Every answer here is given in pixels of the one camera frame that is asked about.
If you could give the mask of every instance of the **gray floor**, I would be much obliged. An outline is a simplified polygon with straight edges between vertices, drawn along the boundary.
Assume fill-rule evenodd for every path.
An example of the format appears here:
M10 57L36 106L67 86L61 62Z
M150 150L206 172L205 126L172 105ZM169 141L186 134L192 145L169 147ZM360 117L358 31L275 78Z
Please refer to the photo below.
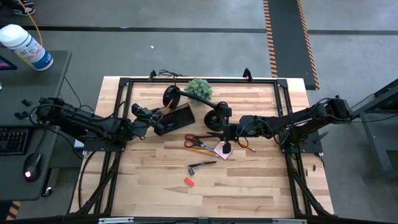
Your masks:
M398 28L394 0L302 0L302 4L309 29ZM264 28L261 0L37 0L35 18L43 25ZM29 24L6 11L0 13L0 21ZM265 34L43 32L43 37L46 49L73 52L67 77L82 102L91 106L105 75L148 75L151 70L168 69L238 77L248 67L256 77L271 76ZM398 36L312 35L310 41L321 88L308 91L310 103L340 95L353 105L398 78ZM62 93L77 103L67 86ZM362 181L362 175L377 169L362 125L329 125L322 131L330 131L322 144L335 213L397 222L397 184ZM54 194L24 202L19 218L65 214L75 181L75 170L61 171Z

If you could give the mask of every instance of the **shoe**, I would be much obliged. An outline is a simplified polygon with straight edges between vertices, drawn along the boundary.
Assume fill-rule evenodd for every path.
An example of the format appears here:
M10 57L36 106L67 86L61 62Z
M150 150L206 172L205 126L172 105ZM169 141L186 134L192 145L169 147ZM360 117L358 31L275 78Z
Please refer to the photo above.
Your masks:
M28 16L28 15L33 15L35 13L35 9L31 7L25 7L26 10L21 6L21 8L18 9L11 9L12 13L18 16Z
M35 6L35 4L33 2L28 1L28 0L21 0L21 2L24 4L25 7L34 7Z

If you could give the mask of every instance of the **artificial plant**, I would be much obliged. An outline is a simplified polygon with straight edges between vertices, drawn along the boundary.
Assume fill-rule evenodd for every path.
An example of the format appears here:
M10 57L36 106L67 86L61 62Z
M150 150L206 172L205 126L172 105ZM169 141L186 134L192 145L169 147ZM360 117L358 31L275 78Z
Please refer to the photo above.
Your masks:
M189 81L188 86L184 90L187 93L194 94L205 100L211 100L211 94L213 94L211 85L206 80L197 79L197 78L194 78L193 80ZM194 104L201 103L200 101L194 99L191 99L191 102Z

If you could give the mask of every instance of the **wood grain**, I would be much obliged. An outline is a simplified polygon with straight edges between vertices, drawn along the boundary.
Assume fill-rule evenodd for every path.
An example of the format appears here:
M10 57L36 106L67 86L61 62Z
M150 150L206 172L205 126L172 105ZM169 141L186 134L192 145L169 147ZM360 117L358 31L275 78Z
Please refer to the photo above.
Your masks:
M96 114L107 116L113 112L119 78L104 77ZM308 100L303 80L291 78L287 82L293 110L307 107ZM181 89L186 85L186 83L178 84ZM166 83L135 83L131 104L137 103L148 108L162 107L162 95L168 86ZM245 114L277 116L272 85L215 83L212 86L214 91L212 102L228 102L233 110L232 123L237 123ZM187 102L186 97L181 97L180 104ZM149 128L146 140L134 139L128 142L121 158L112 215L293 217L285 158L280 153L278 145L272 139L249 139L250 146L256 149L256 152L252 152L241 149L233 143L234 151L225 161L188 151L183 148L184 135L205 134L209 131L203 123L203 117L210 110L205 105L190 106L196 123L164 136L157 136L153 129ZM206 139L205 143L214 147L218 140ZM84 202L98 185L103 157L104 153L99 152L87 165L82 184ZM197 170L194 176L189 176L187 172L189 164L212 160L218 162ZM307 184L310 190L329 212L333 212L321 161L313 155L303 155L303 164L304 169L308 170ZM313 165L317 167L315 172L312 171ZM184 183L186 177L194 181L193 187ZM303 210L301 190L298 188L297 192ZM76 210L78 210L77 191L71 212Z

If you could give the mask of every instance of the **red object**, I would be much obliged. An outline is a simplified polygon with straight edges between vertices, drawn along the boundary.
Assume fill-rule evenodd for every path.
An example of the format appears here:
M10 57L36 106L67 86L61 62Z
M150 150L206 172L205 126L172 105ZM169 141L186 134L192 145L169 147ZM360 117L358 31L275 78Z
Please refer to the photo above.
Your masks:
M193 183L193 181L191 180L191 179L189 179L188 177L186 177L185 179L184 179L184 182L185 183L187 183L189 186L193 186L195 183Z

